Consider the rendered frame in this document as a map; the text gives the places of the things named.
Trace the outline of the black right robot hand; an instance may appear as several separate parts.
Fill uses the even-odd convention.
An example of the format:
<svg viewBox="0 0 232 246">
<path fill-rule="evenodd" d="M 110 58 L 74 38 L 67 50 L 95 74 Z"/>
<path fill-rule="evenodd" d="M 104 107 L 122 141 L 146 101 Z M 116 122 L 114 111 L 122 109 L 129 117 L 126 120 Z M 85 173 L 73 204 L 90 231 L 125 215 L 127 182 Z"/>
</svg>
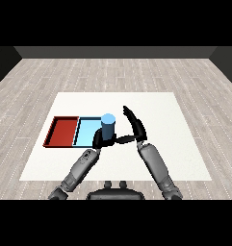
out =
<svg viewBox="0 0 232 246">
<path fill-rule="evenodd" d="M 123 114 L 129 120 L 133 135 L 125 135 L 116 139 L 116 143 L 124 144 L 136 140 L 137 142 L 147 140 L 146 130 L 142 122 L 136 115 L 126 106 L 123 107 Z"/>
</svg>

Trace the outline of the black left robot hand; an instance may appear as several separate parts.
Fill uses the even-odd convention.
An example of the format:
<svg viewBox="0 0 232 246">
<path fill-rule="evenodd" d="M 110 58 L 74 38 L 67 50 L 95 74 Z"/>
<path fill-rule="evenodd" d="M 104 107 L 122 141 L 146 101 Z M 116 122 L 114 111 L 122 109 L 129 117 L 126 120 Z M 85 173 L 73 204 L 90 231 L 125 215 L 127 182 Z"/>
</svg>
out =
<svg viewBox="0 0 232 246">
<path fill-rule="evenodd" d="M 102 129 L 98 129 L 93 137 L 92 148 L 101 149 L 103 147 L 113 146 L 116 142 L 116 134 L 113 134 L 111 139 L 104 140 L 102 136 Z"/>
</svg>

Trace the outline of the light blue shallow open box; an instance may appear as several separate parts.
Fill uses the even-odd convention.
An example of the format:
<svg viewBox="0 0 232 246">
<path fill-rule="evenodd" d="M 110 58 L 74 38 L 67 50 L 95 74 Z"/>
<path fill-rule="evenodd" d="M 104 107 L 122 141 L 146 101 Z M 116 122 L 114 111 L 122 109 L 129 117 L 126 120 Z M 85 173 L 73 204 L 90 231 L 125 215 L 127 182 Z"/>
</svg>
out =
<svg viewBox="0 0 232 246">
<path fill-rule="evenodd" d="M 81 116 L 73 137 L 74 148 L 89 148 L 92 146 L 95 132 L 101 128 L 101 117 Z"/>
</svg>

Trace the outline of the small blue can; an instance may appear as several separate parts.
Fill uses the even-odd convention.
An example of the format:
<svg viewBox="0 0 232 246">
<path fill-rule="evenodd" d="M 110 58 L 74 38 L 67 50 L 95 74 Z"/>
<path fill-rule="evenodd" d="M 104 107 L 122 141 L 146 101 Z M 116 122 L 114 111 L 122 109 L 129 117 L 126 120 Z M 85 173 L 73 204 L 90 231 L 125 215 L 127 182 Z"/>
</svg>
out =
<svg viewBox="0 0 232 246">
<path fill-rule="evenodd" d="M 106 113 L 101 117 L 102 137 L 104 140 L 109 140 L 113 137 L 115 133 L 115 123 L 116 118 L 110 113 Z"/>
</svg>

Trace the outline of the red shallow open box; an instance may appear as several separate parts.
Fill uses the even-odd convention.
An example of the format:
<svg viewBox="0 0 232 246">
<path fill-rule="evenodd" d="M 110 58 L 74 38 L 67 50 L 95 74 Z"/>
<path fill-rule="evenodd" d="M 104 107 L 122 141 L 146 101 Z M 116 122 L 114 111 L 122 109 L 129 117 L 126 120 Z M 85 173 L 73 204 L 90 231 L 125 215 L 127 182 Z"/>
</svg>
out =
<svg viewBox="0 0 232 246">
<path fill-rule="evenodd" d="M 43 147 L 71 148 L 78 120 L 78 116 L 55 116 L 43 142 Z"/>
</svg>

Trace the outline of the dark grey robot body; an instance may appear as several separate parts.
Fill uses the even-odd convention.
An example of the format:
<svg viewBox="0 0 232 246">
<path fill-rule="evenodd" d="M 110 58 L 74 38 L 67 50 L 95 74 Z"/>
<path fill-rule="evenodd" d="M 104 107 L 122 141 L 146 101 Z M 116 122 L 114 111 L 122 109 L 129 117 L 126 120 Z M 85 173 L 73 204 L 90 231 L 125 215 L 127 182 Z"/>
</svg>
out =
<svg viewBox="0 0 232 246">
<path fill-rule="evenodd" d="M 119 182 L 119 188 L 112 188 L 112 182 L 106 181 L 102 189 L 90 192 L 87 200 L 144 200 L 141 192 L 129 189 L 125 181 Z"/>
</svg>

